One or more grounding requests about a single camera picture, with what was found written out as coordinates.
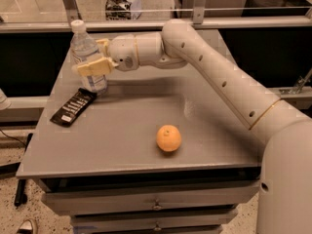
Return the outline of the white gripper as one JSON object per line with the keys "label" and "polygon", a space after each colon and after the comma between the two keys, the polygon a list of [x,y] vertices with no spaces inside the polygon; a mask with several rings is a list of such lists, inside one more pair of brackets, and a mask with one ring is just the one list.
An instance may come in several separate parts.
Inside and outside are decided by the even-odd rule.
{"label": "white gripper", "polygon": [[97,40],[98,49],[104,57],[80,62],[72,66],[72,71],[81,77],[107,75],[116,67],[120,71],[138,69],[136,38],[133,34]]}

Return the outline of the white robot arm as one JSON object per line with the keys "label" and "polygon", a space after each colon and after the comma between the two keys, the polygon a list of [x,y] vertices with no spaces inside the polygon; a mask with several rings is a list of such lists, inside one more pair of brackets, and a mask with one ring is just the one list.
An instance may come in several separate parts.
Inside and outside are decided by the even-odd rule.
{"label": "white robot arm", "polygon": [[256,234],[312,234],[312,119],[215,51],[187,22],[160,33],[97,42],[99,52],[73,66],[81,76],[193,65],[257,139],[262,158]]}

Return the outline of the robot base behind glass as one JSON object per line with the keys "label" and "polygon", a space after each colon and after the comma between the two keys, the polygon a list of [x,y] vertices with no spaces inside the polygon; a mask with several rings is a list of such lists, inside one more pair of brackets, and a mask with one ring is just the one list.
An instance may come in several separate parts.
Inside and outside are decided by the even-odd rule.
{"label": "robot base behind glass", "polygon": [[141,15],[141,0],[106,0],[107,20],[137,20]]}

